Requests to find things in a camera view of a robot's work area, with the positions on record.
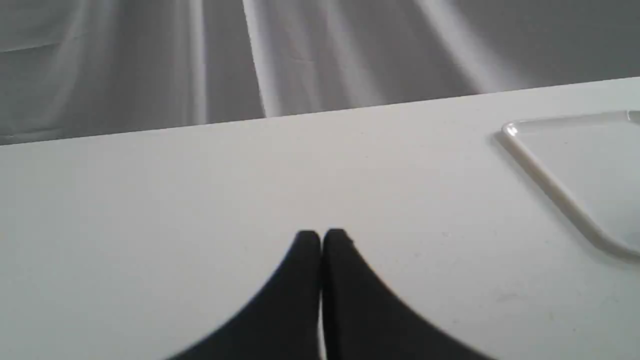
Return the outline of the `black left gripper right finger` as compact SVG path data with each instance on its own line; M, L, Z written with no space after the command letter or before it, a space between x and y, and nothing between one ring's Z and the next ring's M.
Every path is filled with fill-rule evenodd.
M404 304L341 228L322 246L322 323L329 360L485 360Z

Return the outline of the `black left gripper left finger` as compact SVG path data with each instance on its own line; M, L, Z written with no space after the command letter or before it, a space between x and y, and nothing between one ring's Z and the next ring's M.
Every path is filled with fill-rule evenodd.
M322 242L299 231L270 279L223 326L176 360L318 360Z

